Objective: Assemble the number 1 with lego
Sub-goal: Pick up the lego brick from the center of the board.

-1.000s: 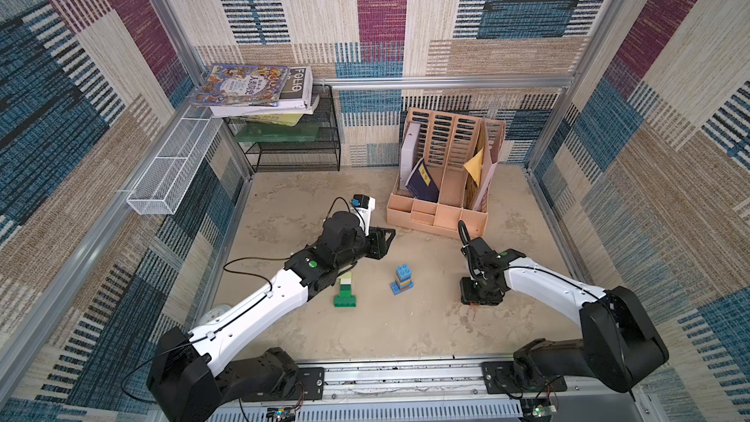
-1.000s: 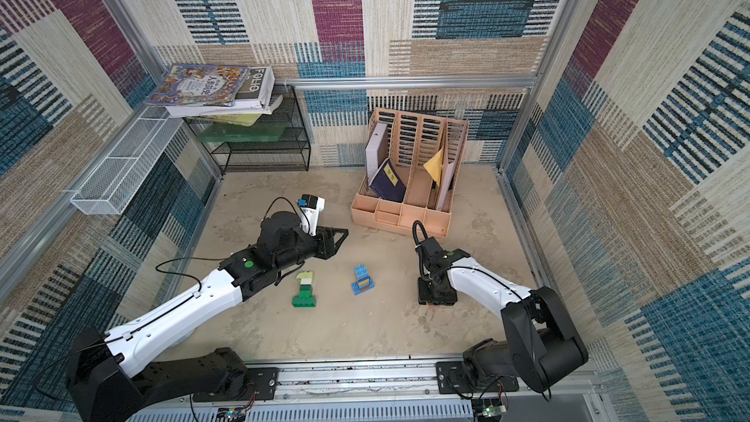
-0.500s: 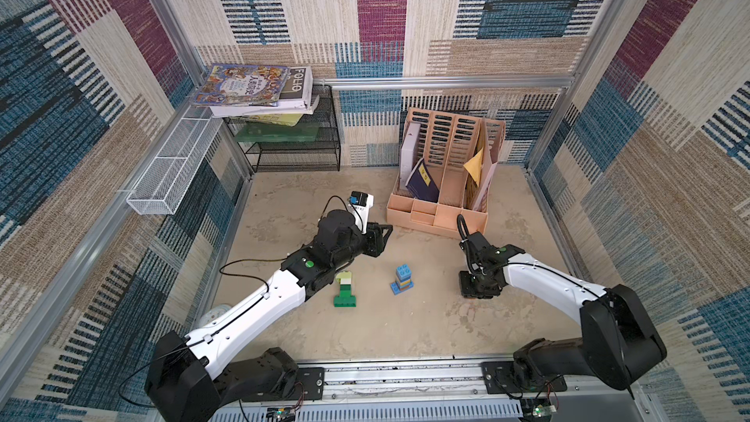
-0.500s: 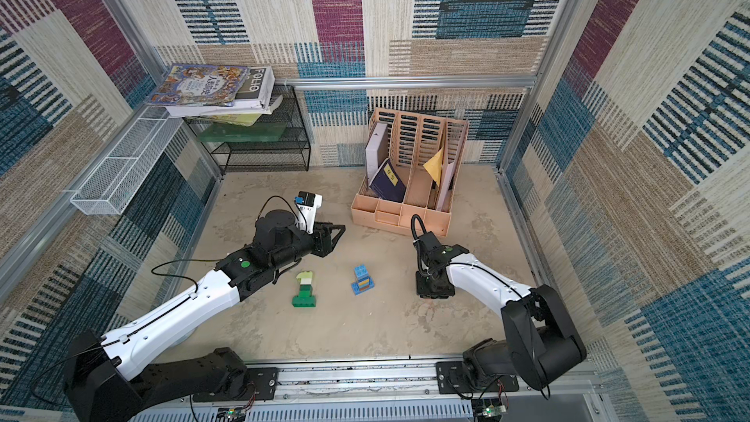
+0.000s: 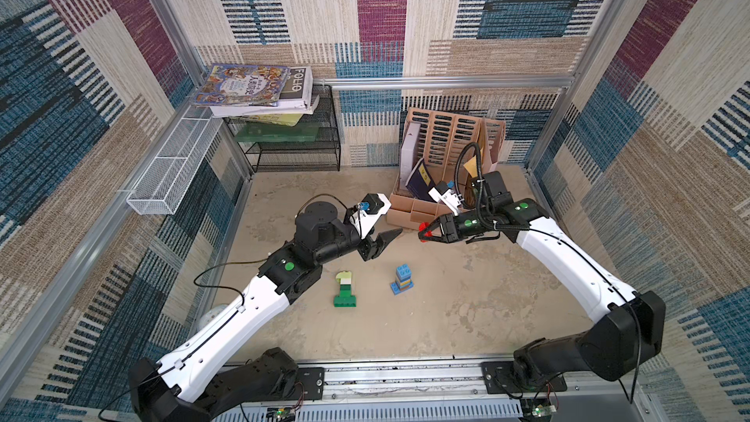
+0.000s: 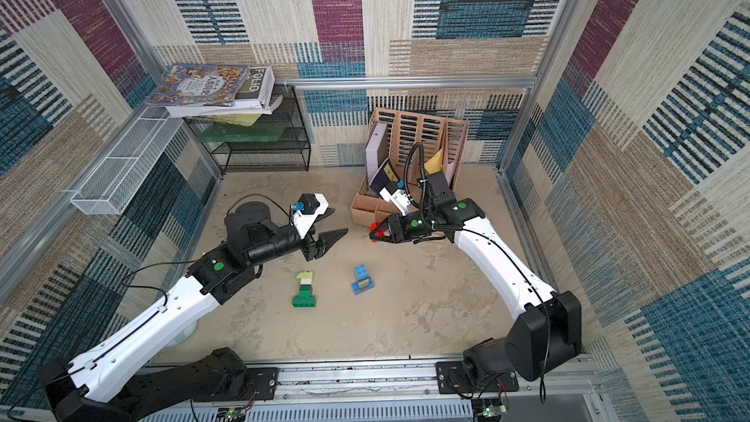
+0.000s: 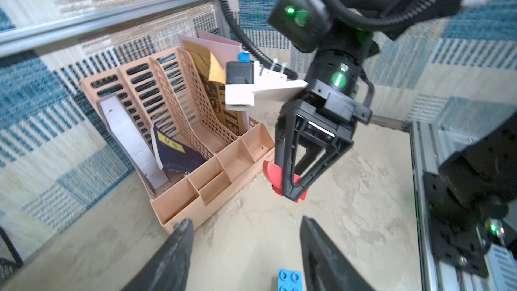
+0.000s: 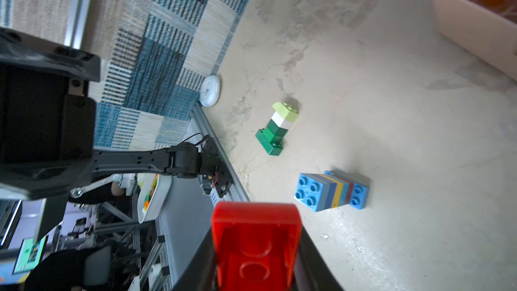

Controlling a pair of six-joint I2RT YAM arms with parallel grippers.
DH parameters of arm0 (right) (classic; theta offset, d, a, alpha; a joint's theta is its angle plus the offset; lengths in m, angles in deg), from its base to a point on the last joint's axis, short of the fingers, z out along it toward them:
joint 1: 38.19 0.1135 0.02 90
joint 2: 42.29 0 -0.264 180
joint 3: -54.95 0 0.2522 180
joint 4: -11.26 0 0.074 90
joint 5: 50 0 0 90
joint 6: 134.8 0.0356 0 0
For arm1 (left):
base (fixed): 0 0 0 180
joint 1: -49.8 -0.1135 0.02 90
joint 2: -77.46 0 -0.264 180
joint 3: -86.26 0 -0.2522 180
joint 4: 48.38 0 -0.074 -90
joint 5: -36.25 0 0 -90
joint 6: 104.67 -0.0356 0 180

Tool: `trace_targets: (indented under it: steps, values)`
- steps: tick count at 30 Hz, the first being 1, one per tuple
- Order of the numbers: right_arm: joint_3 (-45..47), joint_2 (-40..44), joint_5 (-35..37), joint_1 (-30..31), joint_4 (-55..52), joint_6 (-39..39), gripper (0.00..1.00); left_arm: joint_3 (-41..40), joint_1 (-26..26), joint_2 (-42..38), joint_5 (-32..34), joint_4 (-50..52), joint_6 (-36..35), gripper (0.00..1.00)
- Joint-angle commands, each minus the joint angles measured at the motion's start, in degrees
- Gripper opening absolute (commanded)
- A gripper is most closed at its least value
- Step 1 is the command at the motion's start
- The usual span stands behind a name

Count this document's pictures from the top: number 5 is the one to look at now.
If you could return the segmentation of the lime green lego brick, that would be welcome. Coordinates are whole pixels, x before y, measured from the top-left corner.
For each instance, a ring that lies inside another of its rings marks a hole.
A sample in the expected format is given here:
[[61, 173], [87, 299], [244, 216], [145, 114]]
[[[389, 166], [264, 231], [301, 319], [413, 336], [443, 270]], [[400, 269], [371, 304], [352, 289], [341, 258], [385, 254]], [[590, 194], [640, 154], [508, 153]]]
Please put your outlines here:
[[339, 285], [351, 285], [353, 282], [353, 274], [349, 271], [343, 271], [338, 273], [335, 279]]

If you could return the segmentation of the medium blue square lego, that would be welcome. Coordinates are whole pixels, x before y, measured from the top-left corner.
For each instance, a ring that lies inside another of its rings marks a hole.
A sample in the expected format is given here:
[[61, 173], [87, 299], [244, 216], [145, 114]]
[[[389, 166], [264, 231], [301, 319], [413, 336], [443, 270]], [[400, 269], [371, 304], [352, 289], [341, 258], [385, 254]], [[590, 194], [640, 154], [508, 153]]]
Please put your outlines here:
[[404, 281], [410, 281], [410, 279], [411, 279], [411, 270], [408, 265], [404, 264], [396, 268], [396, 280], [397, 281], [399, 281], [400, 283], [403, 283]]

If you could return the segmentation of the long green lego brick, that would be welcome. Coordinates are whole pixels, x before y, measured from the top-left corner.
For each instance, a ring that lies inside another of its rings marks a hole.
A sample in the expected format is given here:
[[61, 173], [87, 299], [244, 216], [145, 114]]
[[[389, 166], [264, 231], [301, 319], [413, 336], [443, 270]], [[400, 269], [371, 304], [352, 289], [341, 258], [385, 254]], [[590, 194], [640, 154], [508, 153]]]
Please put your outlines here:
[[357, 297], [355, 296], [336, 296], [333, 300], [335, 308], [355, 308], [357, 306]]

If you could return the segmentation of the long blue lego brick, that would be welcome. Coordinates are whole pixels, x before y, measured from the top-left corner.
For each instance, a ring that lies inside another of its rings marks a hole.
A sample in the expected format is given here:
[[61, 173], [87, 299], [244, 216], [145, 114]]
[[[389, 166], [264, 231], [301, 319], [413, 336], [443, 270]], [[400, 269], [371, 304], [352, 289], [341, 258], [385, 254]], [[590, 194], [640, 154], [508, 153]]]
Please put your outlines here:
[[394, 283], [390, 284], [392, 293], [394, 295], [399, 295], [400, 293], [403, 293], [406, 290], [412, 289], [414, 283], [411, 281], [409, 283], [403, 284], [403, 283], [397, 283], [396, 281]]

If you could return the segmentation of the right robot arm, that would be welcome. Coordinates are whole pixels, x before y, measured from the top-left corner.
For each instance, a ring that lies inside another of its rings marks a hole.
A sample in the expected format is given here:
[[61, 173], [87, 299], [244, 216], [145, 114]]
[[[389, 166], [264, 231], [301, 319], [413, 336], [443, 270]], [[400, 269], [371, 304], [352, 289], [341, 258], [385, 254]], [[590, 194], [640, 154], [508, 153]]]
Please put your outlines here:
[[473, 208], [464, 208], [445, 182], [431, 189], [431, 198], [450, 211], [421, 225], [420, 240], [452, 244], [506, 236], [544, 265], [593, 322], [587, 331], [537, 339], [517, 349], [501, 381], [515, 391], [539, 389], [576, 371], [617, 381], [661, 353], [666, 305], [656, 293], [640, 293], [606, 270], [535, 200], [513, 199], [499, 173], [474, 178], [470, 186]]

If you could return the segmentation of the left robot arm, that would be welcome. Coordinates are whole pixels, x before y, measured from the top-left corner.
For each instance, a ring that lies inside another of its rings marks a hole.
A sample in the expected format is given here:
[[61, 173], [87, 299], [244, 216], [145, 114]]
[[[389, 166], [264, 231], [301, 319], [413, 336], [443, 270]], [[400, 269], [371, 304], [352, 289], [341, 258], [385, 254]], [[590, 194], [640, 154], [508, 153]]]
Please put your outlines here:
[[391, 208], [369, 193], [343, 214], [314, 197], [295, 218], [295, 234], [262, 262], [250, 283], [216, 318], [158, 361], [141, 359], [128, 380], [142, 421], [210, 421], [248, 402], [288, 402], [304, 395], [299, 367], [279, 348], [241, 367], [229, 359], [272, 318], [289, 308], [321, 277], [324, 264], [357, 252], [377, 258], [400, 235], [372, 232]]

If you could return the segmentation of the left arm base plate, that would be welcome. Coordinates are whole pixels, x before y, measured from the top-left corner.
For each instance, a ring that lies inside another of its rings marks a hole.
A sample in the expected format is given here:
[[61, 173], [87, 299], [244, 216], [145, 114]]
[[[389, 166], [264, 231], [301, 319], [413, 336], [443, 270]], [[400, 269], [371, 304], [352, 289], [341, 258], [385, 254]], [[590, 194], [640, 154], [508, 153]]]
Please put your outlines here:
[[320, 401], [323, 398], [324, 384], [324, 367], [299, 367], [295, 373], [289, 400], [293, 402]]

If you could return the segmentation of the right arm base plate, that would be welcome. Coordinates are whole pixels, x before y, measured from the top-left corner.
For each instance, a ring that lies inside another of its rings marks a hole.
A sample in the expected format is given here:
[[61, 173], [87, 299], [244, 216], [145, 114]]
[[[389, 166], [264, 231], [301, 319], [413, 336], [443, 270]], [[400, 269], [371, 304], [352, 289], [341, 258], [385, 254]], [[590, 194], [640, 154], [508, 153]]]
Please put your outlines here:
[[514, 361], [483, 361], [480, 370], [486, 392], [491, 395], [504, 394], [512, 399], [520, 399], [533, 397], [548, 389], [555, 392], [568, 390], [568, 383], [562, 373], [528, 376], [516, 371]]

